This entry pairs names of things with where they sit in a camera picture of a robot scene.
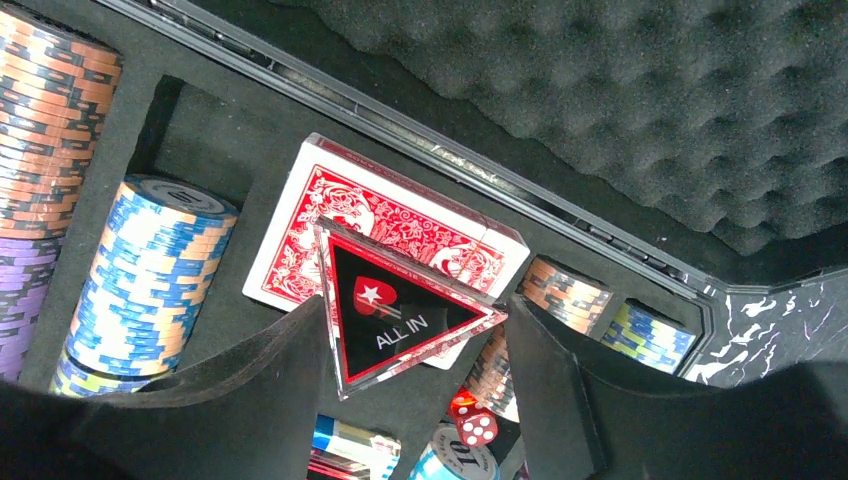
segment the triangular acrylic marker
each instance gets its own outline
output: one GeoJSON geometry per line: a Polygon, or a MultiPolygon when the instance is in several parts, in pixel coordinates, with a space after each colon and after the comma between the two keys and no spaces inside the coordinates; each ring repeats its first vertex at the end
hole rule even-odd
{"type": "Polygon", "coordinates": [[[327,217],[315,235],[342,400],[506,319],[494,298],[327,217]]]}

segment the black triangle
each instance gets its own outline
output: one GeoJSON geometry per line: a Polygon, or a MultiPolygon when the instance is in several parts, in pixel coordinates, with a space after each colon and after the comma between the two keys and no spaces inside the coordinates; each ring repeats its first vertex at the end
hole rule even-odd
{"type": "Polygon", "coordinates": [[[330,239],[345,382],[368,377],[401,355],[434,343],[435,337],[486,316],[411,280],[400,270],[372,263],[356,250],[330,239]],[[397,299],[386,305],[390,314],[357,311],[355,295],[363,293],[355,291],[357,279],[360,284],[377,281],[394,289],[397,299]]]}

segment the dice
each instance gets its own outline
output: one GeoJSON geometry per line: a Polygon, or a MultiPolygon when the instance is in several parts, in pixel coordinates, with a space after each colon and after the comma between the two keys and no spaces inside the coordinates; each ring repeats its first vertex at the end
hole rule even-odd
{"type": "Polygon", "coordinates": [[[498,435],[498,424],[495,414],[475,404],[469,407],[459,407],[454,418],[459,439],[469,447],[481,447],[498,435]]]}
{"type": "Polygon", "coordinates": [[[449,414],[456,424],[459,439],[469,447],[481,447],[498,435],[495,414],[462,388],[451,401],[449,414]]]}

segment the poker chip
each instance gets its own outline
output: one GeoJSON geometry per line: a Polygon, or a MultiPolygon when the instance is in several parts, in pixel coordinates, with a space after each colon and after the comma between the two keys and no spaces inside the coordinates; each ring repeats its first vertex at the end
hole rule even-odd
{"type": "Polygon", "coordinates": [[[495,415],[518,422],[518,404],[503,324],[492,329],[492,335],[465,379],[465,388],[495,415]]]}
{"type": "Polygon", "coordinates": [[[127,176],[65,339],[65,363],[98,381],[81,383],[60,359],[55,390],[97,395],[117,388],[103,378],[138,386],[176,368],[236,219],[235,207],[196,187],[127,176]]]}
{"type": "Polygon", "coordinates": [[[65,235],[121,62],[82,33],[0,6],[0,237],[65,235]]]}
{"type": "Polygon", "coordinates": [[[494,455],[486,447],[468,447],[453,425],[441,425],[410,473],[410,480],[500,480],[494,455]]]}
{"type": "Polygon", "coordinates": [[[530,264],[516,293],[583,334],[589,333],[612,295],[602,283],[542,255],[530,264]]]}
{"type": "Polygon", "coordinates": [[[62,349],[49,391],[70,397],[90,397],[113,392],[136,392],[153,380],[167,376],[131,377],[108,375],[92,370],[77,362],[62,349]]]}
{"type": "Polygon", "coordinates": [[[0,238],[0,376],[17,381],[63,237],[0,238]]]}
{"type": "Polygon", "coordinates": [[[696,335],[648,307],[628,301],[600,342],[644,365],[674,373],[696,335]]]}

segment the black marble pattern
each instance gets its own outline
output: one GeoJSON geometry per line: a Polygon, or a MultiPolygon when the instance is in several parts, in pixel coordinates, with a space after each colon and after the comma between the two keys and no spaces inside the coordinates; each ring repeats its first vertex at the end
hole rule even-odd
{"type": "Polygon", "coordinates": [[[733,387],[799,362],[848,361],[848,274],[766,296],[731,294],[724,307],[688,380],[733,387]]]}

